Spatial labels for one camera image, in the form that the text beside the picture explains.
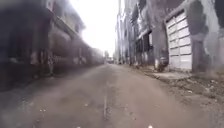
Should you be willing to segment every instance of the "asphalt road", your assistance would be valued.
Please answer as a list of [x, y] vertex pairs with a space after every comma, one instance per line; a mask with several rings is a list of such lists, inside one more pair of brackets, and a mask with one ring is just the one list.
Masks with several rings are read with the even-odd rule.
[[102, 65], [0, 93], [0, 128], [213, 128], [164, 83]]

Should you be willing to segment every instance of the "dirt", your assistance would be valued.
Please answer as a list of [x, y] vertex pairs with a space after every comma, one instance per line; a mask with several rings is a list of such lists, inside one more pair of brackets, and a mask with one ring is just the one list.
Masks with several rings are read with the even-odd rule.
[[133, 69], [102, 65], [0, 93], [2, 128], [223, 128], [223, 106]]

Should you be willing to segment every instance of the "overcast sky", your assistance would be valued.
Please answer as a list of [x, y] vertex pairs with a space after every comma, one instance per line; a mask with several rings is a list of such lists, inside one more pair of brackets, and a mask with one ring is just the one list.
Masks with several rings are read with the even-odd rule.
[[118, 0], [70, 1], [86, 25], [82, 34], [84, 40], [94, 48], [107, 50], [112, 56], [115, 50]]

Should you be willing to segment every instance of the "road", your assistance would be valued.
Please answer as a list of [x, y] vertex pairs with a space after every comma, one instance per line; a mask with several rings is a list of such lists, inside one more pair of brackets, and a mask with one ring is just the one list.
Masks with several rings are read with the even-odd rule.
[[162, 86], [117, 65], [39, 80], [0, 93], [0, 128], [213, 128]]

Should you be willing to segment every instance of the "narrow street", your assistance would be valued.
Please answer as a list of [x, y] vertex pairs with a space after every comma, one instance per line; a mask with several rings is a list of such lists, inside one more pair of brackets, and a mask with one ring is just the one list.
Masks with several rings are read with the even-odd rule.
[[39, 80], [0, 93], [0, 127], [222, 127], [200, 105], [183, 104], [163, 86], [130, 68], [109, 64]]

